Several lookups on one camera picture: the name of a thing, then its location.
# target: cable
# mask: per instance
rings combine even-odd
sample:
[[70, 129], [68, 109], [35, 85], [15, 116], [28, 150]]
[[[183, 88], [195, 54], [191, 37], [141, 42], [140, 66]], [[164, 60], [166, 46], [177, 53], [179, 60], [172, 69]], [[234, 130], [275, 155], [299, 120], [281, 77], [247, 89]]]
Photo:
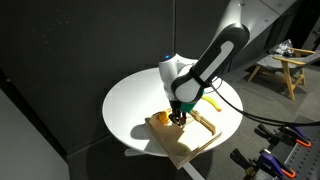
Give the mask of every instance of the cable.
[[222, 95], [218, 92], [218, 90], [213, 86], [212, 83], [209, 83], [212, 89], [218, 94], [218, 96], [225, 101], [230, 107], [232, 107], [234, 110], [242, 114], [243, 116], [247, 117], [248, 119], [251, 119], [253, 121], [262, 123], [262, 124], [267, 124], [271, 126], [319, 126], [320, 121], [317, 122], [312, 122], [312, 123], [291, 123], [291, 122], [285, 122], [285, 121], [280, 121], [280, 120], [275, 120], [275, 119], [270, 119], [270, 118], [265, 118], [257, 115], [250, 114], [248, 112], [242, 111], [235, 106], [233, 106], [229, 101], [227, 101]]

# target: wooden chair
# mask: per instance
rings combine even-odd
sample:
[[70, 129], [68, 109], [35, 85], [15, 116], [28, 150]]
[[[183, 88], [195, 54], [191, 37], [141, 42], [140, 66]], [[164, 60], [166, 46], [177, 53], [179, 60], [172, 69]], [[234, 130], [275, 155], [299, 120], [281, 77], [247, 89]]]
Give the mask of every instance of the wooden chair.
[[306, 85], [303, 67], [320, 60], [320, 52], [314, 52], [303, 49], [289, 48], [294, 50], [294, 57], [283, 57], [276, 55], [268, 55], [256, 63], [256, 68], [248, 79], [248, 82], [258, 72], [265, 72], [275, 79], [287, 84], [291, 100], [295, 100], [293, 90], [298, 84]]

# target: wooden tray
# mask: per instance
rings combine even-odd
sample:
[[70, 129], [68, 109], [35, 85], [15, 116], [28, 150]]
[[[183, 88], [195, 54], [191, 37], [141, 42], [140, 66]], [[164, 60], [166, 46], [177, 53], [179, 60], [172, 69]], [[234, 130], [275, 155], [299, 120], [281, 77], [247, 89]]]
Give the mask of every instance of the wooden tray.
[[171, 121], [162, 124], [158, 115], [159, 113], [156, 113], [151, 118], [146, 118], [146, 124], [177, 169], [195, 158], [222, 133], [195, 110], [187, 115], [184, 127]]

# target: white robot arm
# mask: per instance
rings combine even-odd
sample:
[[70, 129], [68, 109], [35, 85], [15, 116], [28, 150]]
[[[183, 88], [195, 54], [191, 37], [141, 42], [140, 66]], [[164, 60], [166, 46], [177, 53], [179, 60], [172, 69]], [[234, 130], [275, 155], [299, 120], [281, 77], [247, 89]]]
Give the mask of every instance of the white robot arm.
[[216, 34], [199, 60], [174, 54], [159, 62], [164, 89], [172, 107], [170, 120], [184, 125], [189, 112], [230, 61], [272, 24], [295, 0], [231, 0]]

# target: round white table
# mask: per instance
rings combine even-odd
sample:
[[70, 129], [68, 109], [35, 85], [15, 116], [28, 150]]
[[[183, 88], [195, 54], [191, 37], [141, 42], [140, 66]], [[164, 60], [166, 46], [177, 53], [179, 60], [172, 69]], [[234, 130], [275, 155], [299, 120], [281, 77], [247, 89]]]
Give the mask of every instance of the round white table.
[[[217, 88], [221, 79], [213, 82]], [[222, 82], [219, 93], [235, 107], [242, 110], [241, 100], [236, 91]], [[238, 129], [242, 115], [227, 105], [215, 92], [208, 93], [222, 108], [216, 111], [212, 105], [200, 100], [195, 110], [222, 130], [222, 134], [204, 151], [208, 151], [226, 141]], [[145, 125], [145, 118], [170, 108], [165, 95], [159, 69], [152, 68], [132, 74], [118, 82], [107, 94], [102, 107], [104, 121], [110, 132], [123, 144], [140, 153], [167, 156], [151, 131]]]

